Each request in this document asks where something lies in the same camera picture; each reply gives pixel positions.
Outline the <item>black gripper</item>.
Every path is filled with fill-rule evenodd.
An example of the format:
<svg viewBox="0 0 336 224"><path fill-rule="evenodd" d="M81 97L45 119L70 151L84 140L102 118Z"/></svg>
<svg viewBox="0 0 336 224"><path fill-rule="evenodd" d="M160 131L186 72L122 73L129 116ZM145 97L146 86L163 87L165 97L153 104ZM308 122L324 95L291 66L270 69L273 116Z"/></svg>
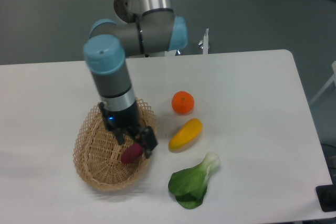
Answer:
<svg viewBox="0 0 336 224"><path fill-rule="evenodd" d="M106 130L113 133L119 145L125 143L125 132L133 136L137 135L135 142L142 147L145 158L150 158L157 146L157 139L150 126L141 127L140 113L136 101L130 107L121 111L107 110L106 102L99 102L98 108Z"/></svg>

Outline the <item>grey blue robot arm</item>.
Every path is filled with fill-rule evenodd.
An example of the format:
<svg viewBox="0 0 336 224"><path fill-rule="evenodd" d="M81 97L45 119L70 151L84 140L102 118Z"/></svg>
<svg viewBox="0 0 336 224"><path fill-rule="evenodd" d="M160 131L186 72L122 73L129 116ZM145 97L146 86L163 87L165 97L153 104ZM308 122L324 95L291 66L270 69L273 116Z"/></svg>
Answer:
<svg viewBox="0 0 336 224"><path fill-rule="evenodd" d="M110 19L95 22L83 55L100 95L106 129L119 144L130 136L145 157L150 157L157 140L151 127L140 124L126 58L183 49L188 34L186 21L174 14L171 0L138 1L140 9L128 23L119 25Z"/></svg>

